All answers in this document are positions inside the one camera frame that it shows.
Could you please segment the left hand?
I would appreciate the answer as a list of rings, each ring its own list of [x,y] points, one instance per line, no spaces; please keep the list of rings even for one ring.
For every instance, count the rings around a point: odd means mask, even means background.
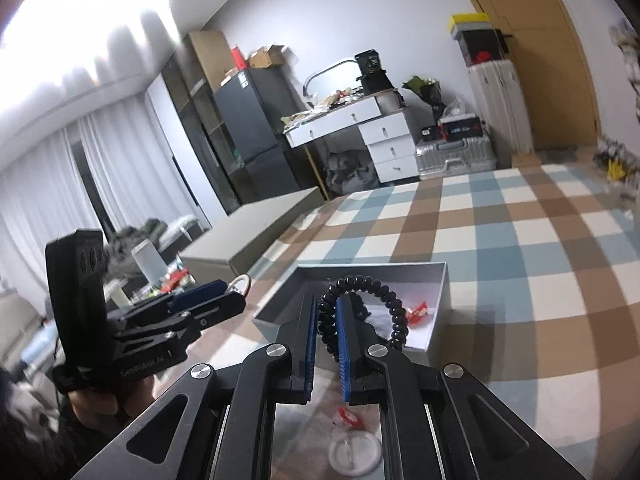
[[[124,385],[115,394],[94,390],[68,394],[76,418],[86,427],[104,434],[117,434],[153,402],[153,376]]]

